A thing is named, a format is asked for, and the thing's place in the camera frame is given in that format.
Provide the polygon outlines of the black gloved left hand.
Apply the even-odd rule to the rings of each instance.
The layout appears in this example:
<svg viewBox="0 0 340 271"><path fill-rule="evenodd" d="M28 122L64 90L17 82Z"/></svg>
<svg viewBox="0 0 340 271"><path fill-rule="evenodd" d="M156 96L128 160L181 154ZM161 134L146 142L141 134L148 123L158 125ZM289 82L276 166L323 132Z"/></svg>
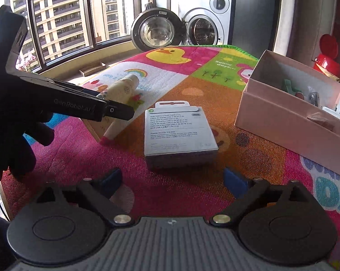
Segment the black gloved left hand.
<svg viewBox="0 0 340 271"><path fill-rule="evenodd" d="M24 134L44 146L50 145L54 141L54 130L46 123L52 117L52 113L41 111L31 115L22 114L19 119L13 120L0 112L0 181L6 170L18 181L33 171L36 157Z"/></svg>

